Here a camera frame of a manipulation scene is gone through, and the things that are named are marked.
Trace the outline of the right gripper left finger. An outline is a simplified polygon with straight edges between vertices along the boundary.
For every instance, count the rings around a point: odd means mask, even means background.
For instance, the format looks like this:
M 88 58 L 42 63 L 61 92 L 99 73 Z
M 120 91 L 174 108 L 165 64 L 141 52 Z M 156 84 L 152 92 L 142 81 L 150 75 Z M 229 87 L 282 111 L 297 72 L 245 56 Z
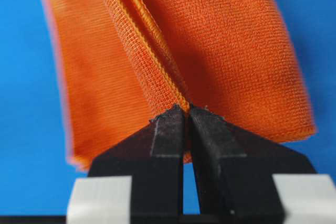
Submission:
M 131 223 L 178 223 L 185 117 L 178 105 L 94 158 L 88 177 L 132 177 Z

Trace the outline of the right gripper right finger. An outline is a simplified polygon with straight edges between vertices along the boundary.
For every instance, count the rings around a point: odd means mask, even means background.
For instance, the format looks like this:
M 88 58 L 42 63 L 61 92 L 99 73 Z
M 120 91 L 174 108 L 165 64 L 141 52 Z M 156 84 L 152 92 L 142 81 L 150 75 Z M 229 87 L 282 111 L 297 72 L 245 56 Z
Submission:
M 313 174 L 308 158 L 226 122 L 190 109 L 191 154 L 200 212 L 221 223 L 283 223 L 273 174 Z

